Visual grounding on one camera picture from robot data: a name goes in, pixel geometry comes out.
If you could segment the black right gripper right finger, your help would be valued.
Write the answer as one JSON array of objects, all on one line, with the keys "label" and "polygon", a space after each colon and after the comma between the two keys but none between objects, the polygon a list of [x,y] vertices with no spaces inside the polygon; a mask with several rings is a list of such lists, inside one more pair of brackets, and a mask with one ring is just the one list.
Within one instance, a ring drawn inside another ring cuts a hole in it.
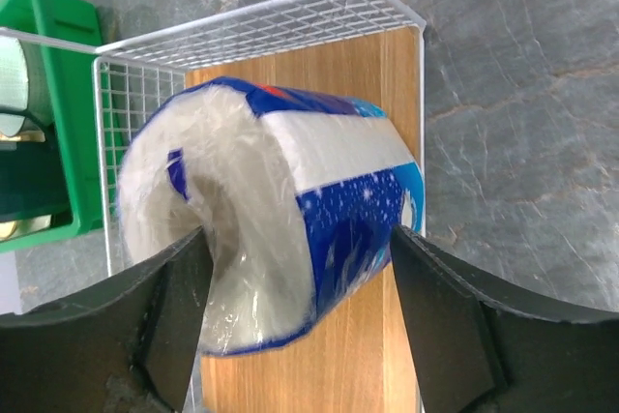
[{"label": "black right gripper right finger", "polygon": [[515,285],[405,226],[390,248],[427,412],[617,411],[617,313]]}]

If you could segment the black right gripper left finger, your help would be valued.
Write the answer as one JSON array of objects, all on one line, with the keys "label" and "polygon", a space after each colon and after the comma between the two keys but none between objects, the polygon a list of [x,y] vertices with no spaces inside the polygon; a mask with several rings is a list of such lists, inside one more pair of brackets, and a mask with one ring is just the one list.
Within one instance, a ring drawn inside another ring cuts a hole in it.
[{"label": "black right gripper left finger", "polygon": [[197,228],[110,278],[2,315],[2,411],[182,411],[212,273]]}]

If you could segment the blue paper towel roll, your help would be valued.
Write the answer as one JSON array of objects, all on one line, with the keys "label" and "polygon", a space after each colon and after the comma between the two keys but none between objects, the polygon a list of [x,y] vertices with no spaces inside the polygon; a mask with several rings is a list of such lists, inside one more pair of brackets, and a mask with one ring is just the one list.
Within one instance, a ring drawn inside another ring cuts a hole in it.
[{"label": "blue paper towel roll", "polygon": [[214,263],[199,349],[233,356],[308,333],[420,230],[422,170],[384,111],[221,76],[170,97],[125,152],[117,215],[143,261],[197,228]]}]

